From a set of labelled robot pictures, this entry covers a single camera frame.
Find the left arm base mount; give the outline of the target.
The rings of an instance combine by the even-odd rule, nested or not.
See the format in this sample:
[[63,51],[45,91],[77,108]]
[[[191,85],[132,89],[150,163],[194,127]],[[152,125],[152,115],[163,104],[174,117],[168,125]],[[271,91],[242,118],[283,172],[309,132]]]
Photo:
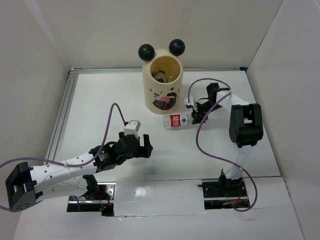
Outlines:
[[68,198],[67,213],[100,213],[104,217],[113,217],[115,182],[97,182],[94,175],[85,175],[84,193]]

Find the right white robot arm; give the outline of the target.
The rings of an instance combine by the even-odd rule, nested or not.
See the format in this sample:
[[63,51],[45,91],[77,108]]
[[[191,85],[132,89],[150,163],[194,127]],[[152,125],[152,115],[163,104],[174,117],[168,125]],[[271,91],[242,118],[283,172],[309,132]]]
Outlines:
[[229,138],[234,143],[231,160],[215,157],[227,165],[221,170],[224,180],[218,184],[218,190],[223,196],[230,196],[236,189],[233,181],[243,177],[244,166],[254,146],[263,138],[262,109],[258,103],[249,103],[232,93],[229,86],[219,87],[218,83],[211,83],[206,87],[207,101],[205,103],[191,103],[191,96],[185,99],[185,105],[196,107],[192,110],[192,124],[199,124],[195,142],[198,149],[199,134],[202,125],[211,112],[224,108],[230,113]]

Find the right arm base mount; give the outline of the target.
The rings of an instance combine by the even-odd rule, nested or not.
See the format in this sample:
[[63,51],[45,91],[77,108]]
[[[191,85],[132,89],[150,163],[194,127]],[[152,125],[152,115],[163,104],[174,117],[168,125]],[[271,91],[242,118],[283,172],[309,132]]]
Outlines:
[[223,170],[216,180],[203,180],[197,185],[202,189],[204,209],[247,209],[250,207],[245,182],[242,177],[229,179]]

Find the red label clear bottle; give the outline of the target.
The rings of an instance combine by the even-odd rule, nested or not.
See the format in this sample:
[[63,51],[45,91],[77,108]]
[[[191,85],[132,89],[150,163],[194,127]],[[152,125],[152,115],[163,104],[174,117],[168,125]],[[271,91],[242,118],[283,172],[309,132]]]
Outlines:
[[192,116],[191,114],[165,115],[162,118],[162,125],[170,131],[190,129],[192,127]]

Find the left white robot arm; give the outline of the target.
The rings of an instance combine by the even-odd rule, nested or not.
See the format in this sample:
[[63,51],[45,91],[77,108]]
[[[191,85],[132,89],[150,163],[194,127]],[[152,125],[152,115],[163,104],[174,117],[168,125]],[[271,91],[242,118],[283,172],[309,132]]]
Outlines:
[[120,132],[117,142],[96,146],[65,162],[38,166],[30,166],[26,161],[19,163],[5,180],[7,210],[21,212],[43,200],[63,196],[97,198],[100,188],[95,174],[112,170],[132,158],[149,158],[153,150],[149,135],[143,135],[143,142],[141,145],[139,137]]

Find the black label black cap bottle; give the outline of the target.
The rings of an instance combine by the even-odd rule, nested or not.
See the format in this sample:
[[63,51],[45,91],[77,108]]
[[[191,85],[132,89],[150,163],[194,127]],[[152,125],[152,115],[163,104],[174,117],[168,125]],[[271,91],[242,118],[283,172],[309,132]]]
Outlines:
[[159,83],[166,83],[168,81],[168,77],[163,70],[153,72],[151,75]]

